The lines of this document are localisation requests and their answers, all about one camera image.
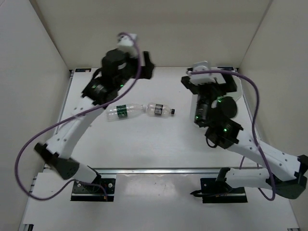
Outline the clear bottle green label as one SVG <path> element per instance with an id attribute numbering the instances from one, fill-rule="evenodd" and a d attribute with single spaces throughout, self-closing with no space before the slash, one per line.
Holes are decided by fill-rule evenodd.
<path id="1" fill-rule="evenodd" d="M 123 104 L 107 110 L 107 121 L 114 122 L 123 119 L 138 117 L 146 112 L 147 106 L 144 104 Z"/>

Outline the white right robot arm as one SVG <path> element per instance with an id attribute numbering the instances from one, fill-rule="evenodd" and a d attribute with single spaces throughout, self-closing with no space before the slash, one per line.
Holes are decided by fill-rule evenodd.
<path id="1" fill-rule="evenodd" d="M 204 189 L 192 192 L 207 202 L 225 201 L 223 196 L 238 193 L 244 187 L 271 190 L 287 199 L 298 198 L 306 189 L 308 169 L 306 155 L 293 156 L 257 140 L 255 129 L 246 131 L 233 120 L 238 113 L 236 101 L 229 93 L 237 91 L 235 72 L 215 70 L 223 83 L 214 78 L 195 79 L 184 76 L 181 83 L 194 96 L 194 123 L 206 128 L 205 141 L 210 148 L 220 147 L 240 154 L 257 164 L 256 169 L 223 167 L 218 176 Z"/>

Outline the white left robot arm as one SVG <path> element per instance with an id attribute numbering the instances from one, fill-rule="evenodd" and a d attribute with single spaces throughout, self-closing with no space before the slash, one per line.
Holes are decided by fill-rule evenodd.
<path id="1" fill-rule="evenodd" d="M 44 162 L 64 179 L 84 182 L 91 193 L 101 187 L 99 174 L 71 155 L 79 139 L 91 123 L 103 113 L 108 102 L 114 102 L 120 89 L 136 78 L 138 59 L 119 49 L 108 51 L 102 59 L 102 66 L 92 75 L 92 79 L 81 93 L 81 100 L 72 116 L 45 143 L 37 143 L 34 150 Z"/>

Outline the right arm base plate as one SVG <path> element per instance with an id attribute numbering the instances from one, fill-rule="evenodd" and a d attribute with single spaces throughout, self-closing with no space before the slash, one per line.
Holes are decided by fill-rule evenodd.
<path id="1" fill-rule="evenodd" d="M 232 188 L 215 178 L 201 178 L 201 189 L 193 191 L 190 195 L 202 198 L 203 204 L 231 204 L 247 203 L 244 187 Z"/>

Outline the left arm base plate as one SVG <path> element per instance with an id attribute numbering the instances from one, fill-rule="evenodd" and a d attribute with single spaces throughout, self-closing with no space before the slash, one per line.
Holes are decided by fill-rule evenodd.
<path id="1" fill-rule="evenodd" d="M 71 201 L 74 202 L 113 202 L 115 194 L 115 176 L 104 176 L 99 181 L 103 189 L 98 186 L 89 186 L 81 184 L 80 182 L 75 182 L 73 184 Z"/>

